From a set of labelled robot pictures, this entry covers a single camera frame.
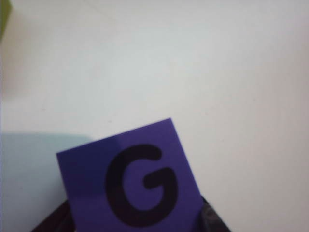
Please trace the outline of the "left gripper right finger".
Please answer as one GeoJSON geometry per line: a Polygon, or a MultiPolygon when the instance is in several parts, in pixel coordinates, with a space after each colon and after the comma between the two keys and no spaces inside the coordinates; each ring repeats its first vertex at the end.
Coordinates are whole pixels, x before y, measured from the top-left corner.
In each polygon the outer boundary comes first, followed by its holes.
{"type": "Polygon", "coordinates": [[[199,224],[202,232],[231,232],[208,201],[201,196],[203,207],[200,211],[199,224]]]}

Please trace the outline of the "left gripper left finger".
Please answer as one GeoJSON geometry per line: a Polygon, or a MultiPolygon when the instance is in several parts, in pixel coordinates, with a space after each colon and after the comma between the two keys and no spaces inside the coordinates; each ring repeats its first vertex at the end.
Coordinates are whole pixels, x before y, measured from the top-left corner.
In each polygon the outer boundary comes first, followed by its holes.
{"type": "Polygon", "coordinates": [[[64,201],[55,211],[37,225],[32,232],[75,232],[75,224],[68,201],[64,201]]]}

